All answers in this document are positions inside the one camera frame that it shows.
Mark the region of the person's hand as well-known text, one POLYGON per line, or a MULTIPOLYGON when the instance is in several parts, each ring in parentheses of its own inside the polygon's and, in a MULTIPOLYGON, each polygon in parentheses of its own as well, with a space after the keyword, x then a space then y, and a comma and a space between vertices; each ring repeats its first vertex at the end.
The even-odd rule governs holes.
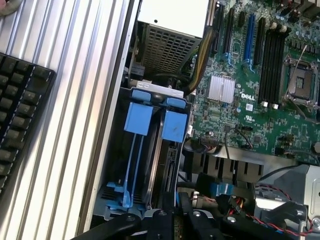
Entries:
POLYGON ((0 0, 0 16, 4 17, 16 12, 22 0, 0 0))

